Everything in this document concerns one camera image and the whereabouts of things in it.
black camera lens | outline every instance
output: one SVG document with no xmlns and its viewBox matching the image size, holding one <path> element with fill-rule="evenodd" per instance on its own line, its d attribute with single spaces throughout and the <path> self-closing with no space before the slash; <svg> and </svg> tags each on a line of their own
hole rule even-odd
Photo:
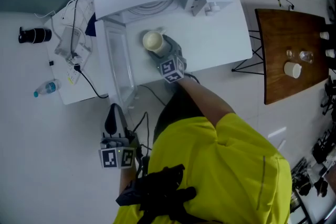
<svg viewBox="0 0 336 224">
<path fill-rule="evenodd" d="M 19 42 L 20 43 L 41 43 L 51 40 L 52 32 L 50 29 L 34 28 L 31 30 L 22 30 L 20 27 Z"/>
</svg>

power strip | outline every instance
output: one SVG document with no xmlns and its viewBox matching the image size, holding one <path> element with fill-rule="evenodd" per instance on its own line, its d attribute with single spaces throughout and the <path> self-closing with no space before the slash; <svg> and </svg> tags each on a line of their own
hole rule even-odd
<svg viewBox="0 0 336 224">
<path fill-rule="evenodd" d="M 75 53 L 81 57 L 78 64 L 80 65 L 80 69 L 83 70 L 83 68 L 85 66 L 85 63 L 87 62 L 87 60 L 88 60 L 88 58 L 91 54 L 91 51 L 89 49 L 87 49 L 85 46 L 83 46 L 81 43 L 79 43 L 77 45 Z M 68 68 L 68 71 L 67 71 L 67 76 L 68 76 L 68 80 L 69 80 L 70 84 L 75 85 L 79 76 L 80 76 L 80 73 L 77 72 L 74 69 L 74 66 L 69 64 L 69 68 Z"/>
</svg>

electronic device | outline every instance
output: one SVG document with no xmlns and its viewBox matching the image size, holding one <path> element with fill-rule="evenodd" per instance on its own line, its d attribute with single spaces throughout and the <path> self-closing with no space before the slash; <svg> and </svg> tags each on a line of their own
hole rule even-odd
<svg viewBox="0 0 336 224">
<path fill-rule="evenodd" d="M 41 43 L 51 40 L 52 32 L 50 29 L 33 28 L 31 30 L 19 30 L 19 43 Z"/>
<path fill-rule="evenodd" d="M 103 118 L 101 124 L 101 142 L 99 156 L 104 169 L 124 169 L 133 165 L 134 157 L 138 163 L 140 159 L 141 146 L 137 137 L 127 129 L 127 122 L 122 109 L 117 104 L 112 104 Z"/>
</svg>

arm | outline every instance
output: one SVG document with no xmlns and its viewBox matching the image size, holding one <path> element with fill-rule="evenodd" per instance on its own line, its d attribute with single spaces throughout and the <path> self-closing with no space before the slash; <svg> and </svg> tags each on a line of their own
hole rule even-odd
<svg viewBox="0 0 336 224">
<path fill-rule="evenodd" d="M 198 84 L 189 77 L 184 77 L 178 83 L 186 90 L 194 100 L 204 116 L 216 127 L 222 117 L 229 113 L 235 113 L 222 98 L 212 91 Z"/>
</svg>

wooden board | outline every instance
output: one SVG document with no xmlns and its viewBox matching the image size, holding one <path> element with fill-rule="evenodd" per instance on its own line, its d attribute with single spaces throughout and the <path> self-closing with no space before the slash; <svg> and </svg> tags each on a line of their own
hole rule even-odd
<svg viewBox="0 0 336 224">
<path fill-rule="evenodd" d="M 334 193 L 336 193 L 336 165 L 333 165 L 329 169 L 328 173 L 325 175 L 324 178 L 328 181 Z"/>
<path fill-rule="evenodd" d="M 289 97 L 328 78 L 325 49 L 320 38 L 326 24 L 324 18 L 274 9 L 256 9 L 256 15 L 265 60 L 265 104 Z M 302 66 L 298 79 L 284 73 L 284 65 L 289 61 L 287 50 L 295 53 L 295 59 L 290 61 Z M 314 62 L 301 61 L 301 51 L 312 51 Z"/>
</svg>

